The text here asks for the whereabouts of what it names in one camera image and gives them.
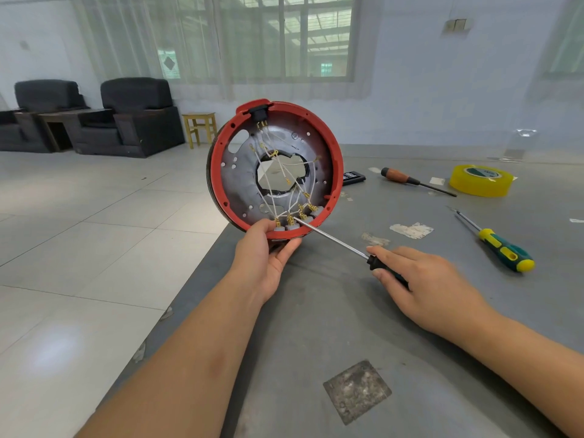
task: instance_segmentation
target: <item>screwdriver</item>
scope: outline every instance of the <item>screwdriver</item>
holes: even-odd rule
[[[496,235],[492,229],[482,229],[474,224],[460,210],[452,209],[456,214],[478,230],[480,238],[492,250],[500,261],[514,272],[529,272],[536,266],[536,262],[522,248],[509,243],[506,239]]]
[[[387,267],[385,264],[383,264],[381,262],[381,260],[376,257],[375,255],[370,255],[367,256],[365,255],[363,252],[361,252],[360,250],[355,249],[352,246],[349,246],[346,243],[343,243],[341,240],[336,239],[334,236],[327,234],[325,231],[322,231],[320,229],[315,228],[313,225],[305,222],[304,220],[298,218],[298,217],[294,217],[294,219],[296,221],[298,221],[300,224],[305,225],[307,228],[312,229],[313,231],[315,231],[318,234],[321,234],[323,236],[326,236],[329,240],[334,241],[337,244],[340,244],[341,246],[343,246],[344,248],[347,248],[348,250],[350,250],[353,253],[356,253],[357,255],[359,255],[362,258],[365,258],[367,260],[367,264],[369,265],[369,270],[374,270],[374,269],[385,269],[387,271],[389,271],[406,289],[409,290],[408,287],[408,282],[404,279],[404,277],[402,277],[398,272],[390,269],[389,267]]]
[[[428,189],[437,190],[438,192],[442,192],[443,194],[448,194],[453,197],[457,197],[456,194],[448,192],[447,190],[438,189],[437,187],[430,186],[430,184],[420,183],[420,180],[416,180],[415,178],[409,177],[405,175],[405,173],[400,172],[399,170],[396,169],[383,168],[381,169],[381,175],[383,175],[389,181],[393,181],[395,183],[407,183],[413,184],[414,186],[424,186],[427,187]]]

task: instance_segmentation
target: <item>black-handled screwdriver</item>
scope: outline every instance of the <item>black-handled screwdriver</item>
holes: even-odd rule
[[[349,246],[347,243],[343,243],[341,240],[336,239],[334,236],[327,234],[325,231],[322,231],[322,230],[320,230],[318,228],[315,228],[313,225],[308,224],[304,220],[302,220],[300,218],[297,218],[297,217],[294,217],[294,219],[296,221],[298,221],[300,224],[303,224],[307,228],[315,231],[316,233],[321,234],[321,235],[327,237],[329,240],[334,241],[335,243],[340,244],[344,248],[347,248],[351,252],[356,253],[360,257],[365,258],[367,260],[367,264],[369,265],[369,270],[385,269],[385,270],[389,271],[406,289],[409,290],[408,282],[405,280],[405,278],[402,277],[398,272],[390,269],[389,267],[387,267],[387,265],[383,264],[381,262],[381,260],[378,257],[376,257],[375,255],[369,255],[369,256],[367,256],[363,252],[361,252],[360,250],[357,250],[354,247]]]

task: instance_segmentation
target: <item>white tiled floor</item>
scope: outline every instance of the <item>white tiled floor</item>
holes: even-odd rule
[[[207,150],[0,152],[0,436],[91,415],[227,224]]]

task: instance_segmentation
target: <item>red circular housing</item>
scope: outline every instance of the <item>red circular housing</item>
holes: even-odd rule
[[[236,212],[232,209],[230,197],[224,188],[222,169],[226,169],[224,155],[228,155],[225,151],[227,150],[227,147],[229,146],[233,137],[242,129],[249,130],[252,128],[252,126],[256,126],[258,116],[254,115],[252,119],[252,115],[254,109],[258,108],[263,108],[263,110],[265,110],[265,114],[267,115],[266,121],[262,121],[262,123],[258,125],[258,128],[260,128],[263,123],[270,124],[270,117],[273,116],[277,117],[280,126],[283,127],[286,127],[286,123],[289,123],[292,127],[301,125],[313,128],[319,134],[319,136],[313,135],[313,138],[319,138],[319,142],[320,139],[322,139],[322,141],[325,143],[326,148],[328,149],[327,156],[330,156],[330,161],[327,160],[327,165],[330,166],[330,175],[328,178],[330,179],[331,184],[328,184],[327,181],[324,181],[324,183],[327,185],[327,188],[329,187],[330,189],[329,192],[326,193],[322,198],[324,200],[321,201],[321,206],[323,209],[310,223],[313,226],[319,226],[331,214],[332,209],[334,209],[337,201],[339,200],[340,190],[343,186],[343,158],[340,152],[339,144],[337,143],[335,136],[332,134],[328,126],[309,110],[293,103],[271,102],[267,99],[254,100],[252,102],[245,103],[236,109],[235,116],[221,128],[218,135],[213,140],[213,144],[209,150],[207,159],[207,184],[211,196],[217,205],[217,208],[232,224],[234,224],[239,229],[247,231],[247,229],[250,228],[251,224],[241,217],[241,215],[246,216],[246,214],[242,214],[241,211]],[[295,144],[298,145],[298,141],[303,140],[299,138],[296,141],[297,142]],[[300,228],[293,230],[268,232],[267,238],[292,239],[306,235],[309,231],[309,228],[300,226]]]

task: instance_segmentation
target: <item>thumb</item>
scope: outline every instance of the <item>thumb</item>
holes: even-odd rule
[[[373,271],[373,276],[383,284],[387,293],[390,294],[391,299],[398,305],[399,309],[407,315],[413,304],[413,295],[385,269],[375,269]]]

